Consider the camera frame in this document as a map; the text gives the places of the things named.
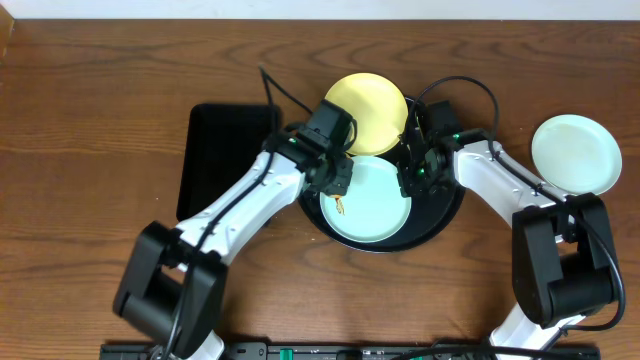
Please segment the green yellow sponge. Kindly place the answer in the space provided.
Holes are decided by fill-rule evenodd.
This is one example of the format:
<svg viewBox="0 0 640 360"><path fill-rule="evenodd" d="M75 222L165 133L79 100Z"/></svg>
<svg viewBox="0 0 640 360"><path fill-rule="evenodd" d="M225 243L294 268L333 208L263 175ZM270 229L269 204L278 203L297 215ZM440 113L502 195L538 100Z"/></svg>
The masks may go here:
<svg viewBox="0 0 640 360"><path fill-rule="evenodd" d="M348 155L348 151L354 145L358 136L358 125L355 119L351 120L351 132L347 143L344 145L341 153L336 162L336 187L335 194L337 196L344 196L347 193L347 189L352 177L353 161Z"/></svg>

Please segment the mint plate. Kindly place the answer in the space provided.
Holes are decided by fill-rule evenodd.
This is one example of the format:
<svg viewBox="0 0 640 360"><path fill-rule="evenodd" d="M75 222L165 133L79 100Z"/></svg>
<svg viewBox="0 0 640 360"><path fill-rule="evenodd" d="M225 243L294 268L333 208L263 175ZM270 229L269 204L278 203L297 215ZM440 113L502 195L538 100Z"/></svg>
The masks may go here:
<svg viewBox="0 0 640 360"><path fill-rule="evenodd" d="M538 173L571 194L602 194L622 172L622 154L613 135L598 122L563 114L543 122L531 141Z"/></svg>
<svg viewBox="0 0 640 360"><path fill-rule="evenodd" d="M385 240L406 223L412 206L403 197L398 170L389 161L375 156L356 156L347 194L332 198L320 194L321 212L340 236L356 243Z"/></svg>

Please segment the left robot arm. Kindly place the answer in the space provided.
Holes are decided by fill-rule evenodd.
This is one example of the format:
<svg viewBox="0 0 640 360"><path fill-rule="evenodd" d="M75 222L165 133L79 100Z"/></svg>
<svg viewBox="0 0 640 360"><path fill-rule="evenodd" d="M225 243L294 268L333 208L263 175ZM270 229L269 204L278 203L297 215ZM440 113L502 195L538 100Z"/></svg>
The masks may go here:
<svg viewBox="0 0 640 360"><path fill-rule="evenodd" d="M277 132L247 172L216 201L167 228L139 234L116 292L113 311L163 344L165 359L219 359L215 333L228 267L279 210L305 190L345 194L354 135Z"/></svg>

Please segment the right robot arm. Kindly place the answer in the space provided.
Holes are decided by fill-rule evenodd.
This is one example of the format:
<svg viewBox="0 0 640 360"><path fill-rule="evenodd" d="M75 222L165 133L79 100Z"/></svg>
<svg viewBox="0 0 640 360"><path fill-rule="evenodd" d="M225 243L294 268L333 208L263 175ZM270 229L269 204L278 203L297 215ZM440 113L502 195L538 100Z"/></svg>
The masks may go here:
<svg viewBox="0 0 640 360"><path fill-rule="evenodd" d="M620 322L626 293L597 195L568 195L545 184L482 129L409 130L400 143L405 194L464 187L511 227L516 304L489 337L494 358L534 359L570 331L599 332Z"/></svg>

